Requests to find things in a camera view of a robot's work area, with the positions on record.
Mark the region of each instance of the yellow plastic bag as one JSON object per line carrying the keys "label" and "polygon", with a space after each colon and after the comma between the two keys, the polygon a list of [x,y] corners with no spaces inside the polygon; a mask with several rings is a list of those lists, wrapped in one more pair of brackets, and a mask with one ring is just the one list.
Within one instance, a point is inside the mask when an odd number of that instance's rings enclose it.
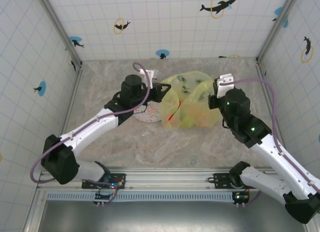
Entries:
{"label": "yellow plastic bag", "polygon": [[163,83],[172,86],[158,107],[165,128],[211,128],[221,119],[218,109],[209,109],[208,96],[214,94],[214,88],[213,80],[205,73],[191,71]]}

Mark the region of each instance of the orange ring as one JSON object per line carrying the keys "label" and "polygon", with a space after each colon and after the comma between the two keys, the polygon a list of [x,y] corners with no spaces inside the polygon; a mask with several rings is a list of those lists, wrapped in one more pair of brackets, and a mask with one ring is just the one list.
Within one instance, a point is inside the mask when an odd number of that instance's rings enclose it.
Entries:
{"label": "orange ring", "polygon": [[212,14],[212,3],[213,3],[213,2],[214,2],[214,0],[211,0],[211,4],[210,4],[211,17],[214,18],[214,19],[218,19],[218,18],[220,18],[220,17],[222,17],[222,16],[224,15],[225,10],[224,10],[224,9],[222,10],[222,14],[221,14],[220,16],[215,17],[215,16]]}
{"label": "orange ring", "polygon": [[312,46],[310,46],[311,47],[311,49],[312,49],[312,53],[311,53],[311,56],[310,56],[310,58],[307,60],[307,61],[304,61],[304,52],[307,50],[306,48],[305,49],[303,49],[303,51],[302,51],[302,54],[301,54],[301,62],[302,63],[308,63],[310,60],[311,60],[311,58],[312,58],[312,56],[314,55],[314,48],[312,47]]}
{"label": "orange ring", "polygon": [[[120,21],[120,20],[122,20],[121,31],[120,31],[120,32],[116,32],[116,23],[117,23],[118,21]],[[115,23],[114,23],[114,25],[113,25],[113,31],[115,32],[115,34],[120,34],[120,33],[123,31],[124,26],[125,26],[125,20],[124,20],[122,17],[120,17],[120,18],[118,18],[118,19],[115,21]]]}
{"label": "orange ring", "polygon": [[71,63],[69,63],[69,61],[71,62],[71,58],[70,58],[70,60],[69,60],[69,57],[70,57],[70,55],[68,55],[66,61],[67,61],[68,65],[71,66]]}

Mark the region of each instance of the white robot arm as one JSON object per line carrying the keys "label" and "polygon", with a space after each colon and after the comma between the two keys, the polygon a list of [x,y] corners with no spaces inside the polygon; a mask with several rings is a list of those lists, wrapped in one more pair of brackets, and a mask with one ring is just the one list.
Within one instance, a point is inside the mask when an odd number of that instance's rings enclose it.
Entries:
{"label": "white robot arm", "polygon": [[320,210],[320,180],[308,172],[277,140],[276,133],[251,115],[250,100],[236,89],[231,74],[222,75],[213,84],[210,109],[218,108],[235,138],[259,153],[283,179],[271,178],[248,163],[239,162],[230,170],[230,179],[257,188],[282,203],[299,222],[306,224]]}
{"label": "white robot arm", "polygon": [[[150,93],[145,100],[161,102],[170,90],[168,84],[154,83],[154,70],[147,70],[144,82]],[[230,170],[230,179],[237,187],[246,185],[257,188],[282,203],[287,211],[299,222],[306,224],[320,210],[320,180],[308,172],[279,143],[271,129],[259,118],[251,115],[250,100],[241,89],[234,87],[231,74],[222,75],[213,83],[214,95],[208,99],[210,109],[218,108],[235,138],[248,148],[258,152],[282,180],[271,178],[246,162],[239,162]],[[60,143],[41,160],[42,166],[60,183],[73,179],[100,181],[108,169],[99,162],[89,163],[76,160],[76,157],[103,133],[119,126],[133,115],[133,111],[119,112],[139,105],[147,93],[146,84],[137,75],[125,78],[121,91],[116,93],[96,116],[75,130],[57,138],[49,136],[44,145],[46,153]]]}
{"label": "white robot arm", "polygon": [[[96,116],[59,138],[55,135],[47,137],[43,155],[40,158],[41,164],[60,184],[66,184],[73,179],[96,182],[103,180],[104,175],[110,173],[105,166],[99,162],[90,163],[77,160],[76,157],[103,133],[119,126],[132,116],[133,108],[141,104],[147,105],[149,101],[161,102],[170,90],[171,85],[169,84],[152,83],[157,70],[140,69],[137,71],[145,75],[144,82],[148,84],[148,87],[138,75],[129,75],[121,84],[121,91],[116,93]],[[30,172],[33,181],[35,181],[34,167]]]}

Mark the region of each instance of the tiled wall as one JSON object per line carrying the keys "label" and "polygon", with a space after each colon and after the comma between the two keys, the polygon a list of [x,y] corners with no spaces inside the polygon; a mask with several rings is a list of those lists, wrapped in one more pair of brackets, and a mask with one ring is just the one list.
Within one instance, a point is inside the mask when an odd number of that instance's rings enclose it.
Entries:
{"label": "tiled wall", "polygon": [[258,56],[286,0],[227,1],[50,0],[82,60]]}
{"label": "tiled wall", "polygon": [[288,21],[263,62],[265,77],[287,149],[320,177],[320,0],[297,0]]}
{"label": "tiled wall", "polygon": [[59,133],[75,76],[38,0],[0,0],[0,231],[24,226],[30,168]]}

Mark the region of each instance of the blue circle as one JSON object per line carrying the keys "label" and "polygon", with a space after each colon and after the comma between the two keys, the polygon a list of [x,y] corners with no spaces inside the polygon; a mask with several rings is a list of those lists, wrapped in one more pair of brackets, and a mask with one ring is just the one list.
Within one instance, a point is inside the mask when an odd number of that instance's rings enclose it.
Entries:
{"label": "blue circle", "polygon": [[47,88],[46,82],[45,81],[40,82],[39,87],[41,87],[41,90],[38,91],[38,95],[43,96],[45,94],[46,88]]}
{"label": "blue circle", "polygon": [[157,56],[161,56],[161,54],[164,54],[165,56],[169,56],[170,52],[168,50],[165,50],[165,49],[160,49],[160,50],[156,51],[155,54]]}
{"label": "blue circle", "polygon": [[82,41],[82,38],[81,37],[78,37],[78,36],[70,36],[69,39],[72,41],[72,40],[76,40],[77,42],[79,41]]}
{"label": "blue circle", "polygon": [[281,12],[282,12],[282,7],[279,7],[274,11],[275,15],[278,15],[278,16],[280,15]]}

